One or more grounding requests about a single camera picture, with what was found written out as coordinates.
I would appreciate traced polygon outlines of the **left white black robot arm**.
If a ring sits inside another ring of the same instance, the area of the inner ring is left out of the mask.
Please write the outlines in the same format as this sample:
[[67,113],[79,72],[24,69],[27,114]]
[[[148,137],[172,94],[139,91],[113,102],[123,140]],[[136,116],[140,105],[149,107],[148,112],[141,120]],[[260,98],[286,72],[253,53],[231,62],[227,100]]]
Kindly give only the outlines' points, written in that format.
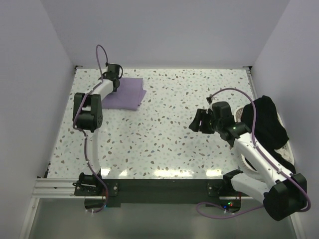
[[107,63],[106,67],[98,83],[86,93],[76,93],[73,100],[72,126],[84,135],[85,162],[95,177],[88,180],[85,187],[91,195],[99,195],[103,191],[98,159],[98,133],[103,123],[102,100],[117,91],[123,75],[123,68],[118,64]]

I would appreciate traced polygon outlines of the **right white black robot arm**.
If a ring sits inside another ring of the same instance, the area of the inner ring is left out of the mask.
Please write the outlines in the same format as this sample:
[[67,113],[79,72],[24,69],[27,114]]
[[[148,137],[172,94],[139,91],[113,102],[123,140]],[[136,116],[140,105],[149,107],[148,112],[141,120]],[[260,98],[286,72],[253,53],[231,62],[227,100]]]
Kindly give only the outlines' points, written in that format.
[[246,158],[261,176],[257,180],[243,170],[223,175],[222,190],[232,196],[244,193],[263,204],[268,215],[280,221],[310,205],[307,180],[280,164],[255,140],[252,130],[236,122],[227,102],[216,102],[208,109],[197,109],[189,125],[193,132],[218,133],[220,137]]

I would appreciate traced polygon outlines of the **purple t shirt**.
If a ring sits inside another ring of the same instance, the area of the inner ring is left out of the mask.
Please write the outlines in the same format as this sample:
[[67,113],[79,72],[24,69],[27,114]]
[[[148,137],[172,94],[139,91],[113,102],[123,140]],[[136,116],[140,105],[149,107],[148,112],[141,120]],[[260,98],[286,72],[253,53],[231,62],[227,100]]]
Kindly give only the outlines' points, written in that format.
[[102,100],[102,108],[136,111],[145,94],[143,78],[122,78],[117,91]]

